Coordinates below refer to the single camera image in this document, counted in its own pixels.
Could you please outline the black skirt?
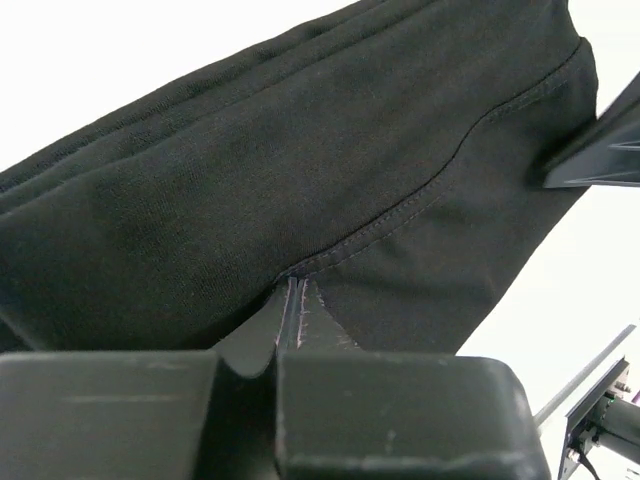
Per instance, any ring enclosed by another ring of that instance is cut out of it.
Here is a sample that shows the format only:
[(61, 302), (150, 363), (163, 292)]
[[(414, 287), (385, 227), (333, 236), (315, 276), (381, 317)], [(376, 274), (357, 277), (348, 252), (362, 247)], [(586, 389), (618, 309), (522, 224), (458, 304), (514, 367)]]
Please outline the black skirt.
[(564, 1), (359, 1), (1, 175), (1, 347), (204, 348), (303, 282), (371, 350), (455, 352), (580, 198)]

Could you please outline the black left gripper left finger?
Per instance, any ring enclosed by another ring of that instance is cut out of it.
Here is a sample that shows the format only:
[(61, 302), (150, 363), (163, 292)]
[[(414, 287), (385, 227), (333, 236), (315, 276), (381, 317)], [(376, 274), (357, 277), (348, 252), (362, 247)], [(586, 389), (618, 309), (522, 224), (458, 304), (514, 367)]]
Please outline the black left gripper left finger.
[(280, 285), (210, 350), (1, 357), (5, 479), (274, 479)]

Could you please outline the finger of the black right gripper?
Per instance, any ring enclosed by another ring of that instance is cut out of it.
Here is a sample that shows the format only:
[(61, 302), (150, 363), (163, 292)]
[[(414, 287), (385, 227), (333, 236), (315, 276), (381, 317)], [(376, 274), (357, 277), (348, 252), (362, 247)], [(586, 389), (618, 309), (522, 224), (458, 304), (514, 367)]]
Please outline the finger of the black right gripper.
[(544, 189), (639, 185), (639, 78), (540, 170)]

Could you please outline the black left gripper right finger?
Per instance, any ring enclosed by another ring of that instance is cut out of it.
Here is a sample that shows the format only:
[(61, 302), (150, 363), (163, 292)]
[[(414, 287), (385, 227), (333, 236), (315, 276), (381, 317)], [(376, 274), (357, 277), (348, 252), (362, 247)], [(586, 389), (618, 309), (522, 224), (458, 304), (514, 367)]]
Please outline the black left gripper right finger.
[(308, 344), (323, 305), (290, 279), (277, 344), (284, 479), (546, 479), (524, 388), (503, 362)]

